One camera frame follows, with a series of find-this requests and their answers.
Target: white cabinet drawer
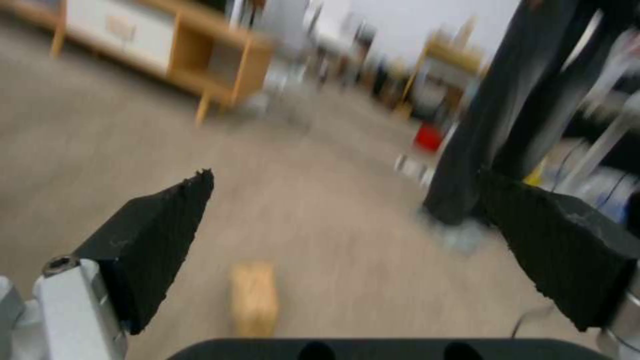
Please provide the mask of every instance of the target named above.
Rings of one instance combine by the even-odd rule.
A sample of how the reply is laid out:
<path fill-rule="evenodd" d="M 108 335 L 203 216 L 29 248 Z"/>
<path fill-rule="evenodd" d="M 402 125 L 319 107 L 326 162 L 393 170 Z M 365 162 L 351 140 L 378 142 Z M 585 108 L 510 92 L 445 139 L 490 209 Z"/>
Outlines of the white cabinet drawer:
<path fill-rule="evenodd" d="M 175 22 L 171 15 L 117 0 L 67 0 L 67 29 L 166 71 Z"/>

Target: person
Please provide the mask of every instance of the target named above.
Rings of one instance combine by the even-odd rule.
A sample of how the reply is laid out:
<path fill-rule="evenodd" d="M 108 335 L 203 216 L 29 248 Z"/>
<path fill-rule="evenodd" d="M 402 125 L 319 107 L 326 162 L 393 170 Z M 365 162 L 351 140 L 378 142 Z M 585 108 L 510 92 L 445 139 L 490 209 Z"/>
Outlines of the person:
<path fill-rule="evenodd" d="M 465 117 L 447 144 L 423 206 L 460 225 L 482 217 L 476 174 L 523 179 L 560 140 L 598 79 L 618 36 L 636 23 L 638 0 L 523 0 Z M 596 14 L 582 51 L 567 61 Z"/>

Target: black cable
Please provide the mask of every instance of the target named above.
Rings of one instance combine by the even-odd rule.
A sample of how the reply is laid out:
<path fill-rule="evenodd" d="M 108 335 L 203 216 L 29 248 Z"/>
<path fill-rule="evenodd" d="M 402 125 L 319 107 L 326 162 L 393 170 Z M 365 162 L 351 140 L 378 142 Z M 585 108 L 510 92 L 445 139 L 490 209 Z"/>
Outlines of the black cable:
<path fill-rule="evenodd" d="M 560 167 L 558 168 L 558 171 L 556 172 L 556 180 L 554 181 L 554 187 L 551 189 L 551 192 L 554 192 L 556 190 L 558 184 L 560 183 L 560 175 L 562 174 L 562 170 L 564 169 L 564 166 L 566 165 L 566 161 L 569 160 L 569 157 L 573 154 L 574 151 L 576 151 L 580 147 L 580 145 L 582 145 L 583 142 L 584 142 L 584 140 L 580 140 L 579 143 L 575 144 L 571 148 L 571 150 L 569 150 L 569 152 L 567 152 L 566 156 L 562 160 L 562 163 L 560 163 Z"/>
<path fill-rule="evenodd" d="M 544 318 L 551 314 L 551 312 L 556 308 L 555 304 L 547 305 L 545 307 L 537 307 L 536 309 L 529 310 L 524 314 L 520 315 L 520 318 L 516 322 L 511 331 L 511 339 L 515 339 L 518 330 L 520 330 L 520 326 L 524 323 L 527 318 L 535 316 L 536 318 Z"/>
<path fill-rule="evenodd" d="M 622 180 L 624 180 L 624 178 L 629 175 L 628 172 L 625 172 L 624 174 L 622 174 L 622 176 L 618 179 L 618 182 L 611 188 L 611 191 L 609 192 L 609 194 L 607 195 L 607 197 L 604 199 L 603 202 L 600 203 L 600 205 L 598 205 L 598 209 L 600 209 L 602 206 L 604 206 L 605 204 L 607 204 L 607 201 L 609 201 L 609 199 L 611 198 L 611 195 L 613 195 L 613 193 L 616 191 L 616 189 L 618 188 L 618 186 L 620 185 L 620 183 L 622 183 Z"/>

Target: wooden cabinet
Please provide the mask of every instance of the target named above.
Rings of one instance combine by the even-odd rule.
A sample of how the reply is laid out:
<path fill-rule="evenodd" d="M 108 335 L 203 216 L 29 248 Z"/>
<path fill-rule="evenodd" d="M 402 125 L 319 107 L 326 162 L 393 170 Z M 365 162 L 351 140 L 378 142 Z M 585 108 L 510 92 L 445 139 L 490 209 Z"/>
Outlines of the wooden cabinet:
<path fill-rule="evenodd" d="M 0 8 L 53 29 L 52 57 L 71 37 L 201 95 L 196 125 L 206 118 L 211 102 L 224 109 L 260 92 L 273 55 L 270 39 L 230 26 L 223 14 L 190 0 L 60 0 L 59 8 L 0 0 Z M 211 66 L 216 46 L 240 54 L 231 76 L 220 76 L 220 69 Z"/>
<path fill-rule="evenodd" d="M 166 72 L 175 17 L 117 0 L 67 0 L 67 32 Z"/>

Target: cabinet leg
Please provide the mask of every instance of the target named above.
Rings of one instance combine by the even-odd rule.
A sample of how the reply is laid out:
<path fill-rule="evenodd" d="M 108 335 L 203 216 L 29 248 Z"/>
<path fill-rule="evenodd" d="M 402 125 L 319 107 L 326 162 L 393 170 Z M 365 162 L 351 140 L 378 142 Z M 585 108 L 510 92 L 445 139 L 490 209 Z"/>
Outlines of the cabinet leg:
<path fill-rule="evenodd" d="M 200 98 L 200 105 L 198 105 L 198 113 L 196 114 L 196 127 L 200 127 L 204 122 L 204 119 L 207 117 L 210 104 L 211 96 L 207 93 L 202 94 L 202 97 Z"/>
<path fill-rule="evenodd" d="M 50 57 L 57 58 L 60 55 L 62 45 L 65 43 L 65 32 L 64 27 L 56 28 L 56 32 L 53 35 L 53 41 L 51 42 L 51 50 L 49 51 Z"/>
<path fill-rule="evenodd" d="M 62 51 L 62 45 L 65 43 L 65 35 L 67 34 L 67 0 L 60 1 L 60 18 L 58 19 L 58 25 L 56 31 L 53 34 L 53 41 L 51 42 L 51 50 L 49 56 L 51 58 L 57 58 Z"/>

